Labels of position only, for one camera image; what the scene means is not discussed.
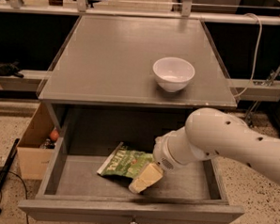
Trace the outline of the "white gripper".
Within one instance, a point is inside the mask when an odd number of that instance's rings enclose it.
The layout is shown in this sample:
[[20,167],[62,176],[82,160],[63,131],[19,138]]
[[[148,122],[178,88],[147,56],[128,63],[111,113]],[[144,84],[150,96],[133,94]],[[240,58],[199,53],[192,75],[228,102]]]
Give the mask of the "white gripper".
[[172,131],[155,139],[154,162],[141,169],[129,184],[134,194],[156,184],[163,177],[163,171],[172,171],[188,164],[189,146],[184,131]]

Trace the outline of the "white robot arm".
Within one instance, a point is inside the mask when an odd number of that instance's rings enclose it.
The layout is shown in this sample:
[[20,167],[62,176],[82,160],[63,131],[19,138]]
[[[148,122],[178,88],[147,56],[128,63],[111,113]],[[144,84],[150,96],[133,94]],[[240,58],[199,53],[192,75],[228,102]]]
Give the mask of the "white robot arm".
[[216,156],[248,164],[280,185],[280,139],[250,129],[236,116],[212,108],[192,112],[184,127],[155,139],[153,162],[129,184],[134,194],[157,183],[166,171]]

